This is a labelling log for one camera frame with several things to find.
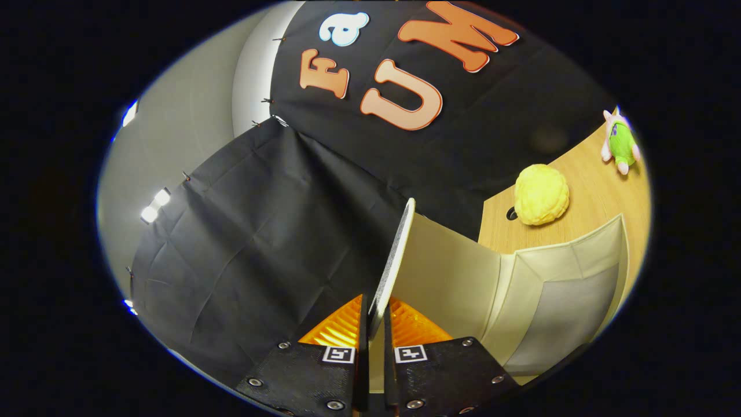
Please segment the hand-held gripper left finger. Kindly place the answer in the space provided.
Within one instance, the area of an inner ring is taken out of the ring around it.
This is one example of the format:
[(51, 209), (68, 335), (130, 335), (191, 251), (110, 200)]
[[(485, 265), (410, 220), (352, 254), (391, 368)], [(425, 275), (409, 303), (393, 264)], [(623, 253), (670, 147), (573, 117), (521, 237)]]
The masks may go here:
[(368, 297), (357, 295), (279, 343), (236, 391), (278, 414), (357, 416), (368, 406), (368, 343)]

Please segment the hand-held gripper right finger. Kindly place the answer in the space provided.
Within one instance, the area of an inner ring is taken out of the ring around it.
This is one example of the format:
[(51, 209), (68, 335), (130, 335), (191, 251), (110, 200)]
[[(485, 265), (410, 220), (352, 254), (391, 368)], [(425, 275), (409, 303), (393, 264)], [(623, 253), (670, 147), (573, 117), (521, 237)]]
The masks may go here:
[(481, 414), (521, 390), (474, 337), (454, 338), (391, 298), (384, 311), (384, 391), (396, 416)]

